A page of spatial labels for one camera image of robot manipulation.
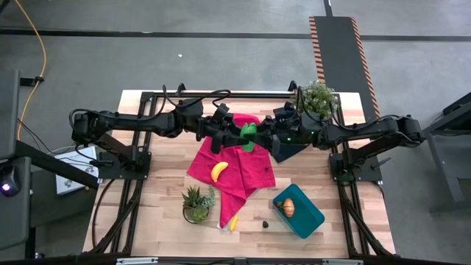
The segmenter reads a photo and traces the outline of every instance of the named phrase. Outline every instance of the wooden table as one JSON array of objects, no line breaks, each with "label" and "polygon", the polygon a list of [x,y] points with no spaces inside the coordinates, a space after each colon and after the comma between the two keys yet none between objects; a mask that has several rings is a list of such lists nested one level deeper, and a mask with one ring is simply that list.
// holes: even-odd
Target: wooden table
[{"label": "wooden table", "polygon": [[[137,113],[142,91],[123,91],[118,111]],[[340,93],[346,124],[364,122],[358,93]],[[285,99],[225,99],[232,113],[248,113],[260,120],[272,109],[283,106]],[[211,100],[204,101],[205,115],[212,115],[215,107]],[[171,110],[167,104],[164,110]],[[113,136],[124,144],[131,144],[132,132],[115,131]],[[216,228],[219,220],[219,191],[216,206],[211,208],[205,222],[191,225],[182,217],[183,198],[187,187],[198,185],[202,193],[208,186],[188,176],[191,165],[202,142],[192,133],[178,138],[152,136],[150,151],[152,164],[149,178],[144,183],[135,229],[132,255],[152,256],[205,256],[205,257],[259,257],[259,258],[343,258],[347,248],[342,223],[339,193],[330,176],[327,157],[330,151],[308,147],[298,155],[277,164],[272,158],[276,187],[257,190],[238,212],[238,223],[233,232]],[[365,141],[355,141],[359,147]],[[296,183],[325,215],[325,223],[307,239],[295,235],[275,213],[271,200],[284,188]],[[116,219],[123,181],[115,181],[105,194],[96,219],[96,235],[100,239]],[[381,192],[371,183],[358,183],[364,221],[378,240],[394,252],[391,231]],[[269,227],[262,228],[262,221]],[[355,246],[360,249],[358,229],[353,225]],[[122,233],[123,244],[126,233]],[[88,228],[84,250],[91,248],[91,225]]]}]

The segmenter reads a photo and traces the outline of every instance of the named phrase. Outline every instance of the teal tray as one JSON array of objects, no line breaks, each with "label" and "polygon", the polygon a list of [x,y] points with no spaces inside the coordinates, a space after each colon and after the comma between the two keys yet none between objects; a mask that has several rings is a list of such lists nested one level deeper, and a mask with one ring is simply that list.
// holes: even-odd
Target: teal tray
[{"label": "teal tray", "polygon": [[[289,218],[276,206],[277,202],[283,204],[287,198],[290,198],[294,204],[294,214]],[[291,184],[276,196],[273,199],[273,206],[301,239],[309,237],[325,221],[324,215],[296,184]]]}]

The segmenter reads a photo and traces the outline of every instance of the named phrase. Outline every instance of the gray floor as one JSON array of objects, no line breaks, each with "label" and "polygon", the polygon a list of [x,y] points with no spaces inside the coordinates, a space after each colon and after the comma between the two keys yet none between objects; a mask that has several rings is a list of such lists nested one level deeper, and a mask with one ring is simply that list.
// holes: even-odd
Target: gray floor
[{"label": "gray floor", "polygon": [[[471,3],[442,0],[331,0],[334,15],[355,17],[365,35],[471,35]],[[322,0],[30,0],[24,6],[43,29],[161,32],[308,33],[308,16],[324,15]],[[0,27],[28,27],[12,3]],[[115,110],[124,89],[179,82],[195,89],[285,90],[290,80],[316,79],[309,40],[44,38],[46,81],[26,124],[51,147],[71,143],[69,110]],[[471,43],[364,43],[382,114],[410,113],[426,127],[439,111],[470,92]],[[0,67],[26,76],[42,65],[35,37],[0,35]],[[28,88],[21,89],[26,98]],[[24,141],[31,142],[26,133]],[[397,252],[408,258],[471,263],[469,214],[430,217],[448,194],[428,145],[393,149],[381,168]],[[80,252],[90,214],[42,227],[38,249]],[[1,259],[15,257],[2,252]]]}]

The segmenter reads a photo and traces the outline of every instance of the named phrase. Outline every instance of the red towel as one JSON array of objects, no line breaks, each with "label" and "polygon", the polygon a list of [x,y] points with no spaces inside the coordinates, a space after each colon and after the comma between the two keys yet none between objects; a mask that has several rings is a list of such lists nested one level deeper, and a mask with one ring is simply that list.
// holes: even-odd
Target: red towel
[{"label": "red towel", "polygon": [[[234,114],[233,121],[240,127],[246,123],[259,123],[257,117],[245,114]],[[187,173],[221,191],[219,225],[224,227],[257,188],[274,187],[275,176],[269,153],[263,147],[255,145],[252,152],[244,152],[236,146],[214,154],[210,150],[211,141],[209,137],[205,139]],[[219,162],[228,162],[229,166],[215,183],[211,179],[211,170]]]}]

